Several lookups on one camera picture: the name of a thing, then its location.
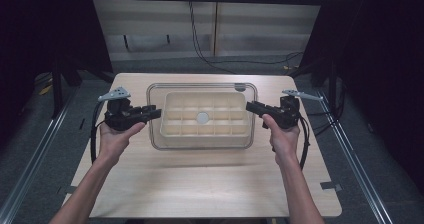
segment wooden table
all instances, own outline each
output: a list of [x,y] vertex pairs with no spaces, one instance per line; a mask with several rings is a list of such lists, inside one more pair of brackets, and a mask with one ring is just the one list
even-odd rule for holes
[[[283,76],[127,73],[117,75],[111,89],[125,87],[132,95],[131,104],[143,106],[147,104],[146,89],[152,83],[181,82],[250,82],[258,90],[258,101],[275,106],[279,106],[283,89],[296,89],[293,79]],[[303,105],[301,113],[307,119]],[[270,131],[261,127],[261,119],[255,118],[254,142],[243,150],[159,151],[151,145],[146,127],[132,137],[112,169],[91,217],[288,216],[282,177],[269,144]],[[323,190],[320,185],[331,180],[312,132],[310,143],[303,172],[313,199],[323,216],[338,216],[341,206],[335,190]],[[299,159],[302,148],[303,133],[299,138]],[[90,166],[87,145],[73,186],[78,185]]]

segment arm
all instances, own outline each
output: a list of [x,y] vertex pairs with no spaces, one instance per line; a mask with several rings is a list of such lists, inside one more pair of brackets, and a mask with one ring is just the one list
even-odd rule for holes
[[281,129],[274,119],[264,114],[265,124],[271,129],[270,143],[275,149],[275,161],[280,167],[286,190],[290,223],[324,223],[312,199],[297,159],[299,128]]
[[116,132],[105,123],[100,126],[100,152],[72,196],[50,223],[85,223],[107,175],[129,144],[129,139],[145,126],[137,123],[125,132]]

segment person's left hand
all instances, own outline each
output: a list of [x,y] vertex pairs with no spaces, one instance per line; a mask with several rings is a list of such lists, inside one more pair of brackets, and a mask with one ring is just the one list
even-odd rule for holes
[[124,132],[118,132],[106,123],[102,123],[100,125],[100,152],[97,159],[103,159],[111,166],[115,166],[130,143],[130,137],[140,132],[145,126],[145,123],[139,122]]

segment plastic container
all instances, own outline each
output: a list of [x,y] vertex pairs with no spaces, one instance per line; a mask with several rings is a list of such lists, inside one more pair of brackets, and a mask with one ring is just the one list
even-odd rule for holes
[[148,105],[162,109],[152,120],[152,145],[159,150],[248,148],[254,116],[246,102],[257,99],[251,83],[155,83]]

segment white circular object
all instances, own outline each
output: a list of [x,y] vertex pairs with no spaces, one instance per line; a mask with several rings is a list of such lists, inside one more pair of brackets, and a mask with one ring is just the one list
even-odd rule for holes
[[205,124],[209,121],[209,115],[206,112],[199,112],[197,114],[197,123]]

